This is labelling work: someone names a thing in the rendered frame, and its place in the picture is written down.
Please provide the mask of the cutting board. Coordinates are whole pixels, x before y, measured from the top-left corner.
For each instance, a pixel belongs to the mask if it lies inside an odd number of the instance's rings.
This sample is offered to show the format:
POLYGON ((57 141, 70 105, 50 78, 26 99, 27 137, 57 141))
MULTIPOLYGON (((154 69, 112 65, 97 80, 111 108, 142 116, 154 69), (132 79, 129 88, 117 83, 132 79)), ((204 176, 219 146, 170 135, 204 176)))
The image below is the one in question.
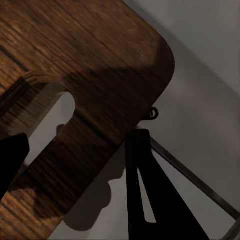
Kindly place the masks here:
POLYGON ((0 119, 40 83, 75 100, 0 201, 0 240, 48 240, 174 72, 169 44, 122 0, 0 0, 0 119))

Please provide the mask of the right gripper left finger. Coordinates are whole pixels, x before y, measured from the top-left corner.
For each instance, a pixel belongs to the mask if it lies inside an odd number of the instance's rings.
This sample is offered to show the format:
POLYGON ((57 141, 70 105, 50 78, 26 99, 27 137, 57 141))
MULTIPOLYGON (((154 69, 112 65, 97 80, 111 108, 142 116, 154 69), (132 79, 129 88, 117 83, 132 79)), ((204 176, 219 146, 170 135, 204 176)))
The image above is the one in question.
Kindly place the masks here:
POLYGON ((0 140, 0 201, 30 152, 26 133, 0 140))

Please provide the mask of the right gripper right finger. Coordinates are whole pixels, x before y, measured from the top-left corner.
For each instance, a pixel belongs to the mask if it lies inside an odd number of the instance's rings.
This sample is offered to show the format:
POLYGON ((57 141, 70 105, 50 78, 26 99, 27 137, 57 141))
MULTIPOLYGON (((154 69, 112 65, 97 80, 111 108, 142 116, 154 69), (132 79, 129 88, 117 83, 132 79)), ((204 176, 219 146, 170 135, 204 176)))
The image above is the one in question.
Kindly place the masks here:
POLYGON ((125 140, 129 240, 210 240, 145 142, 125 140), (145 220, 137 167, 156 223, 145 220))

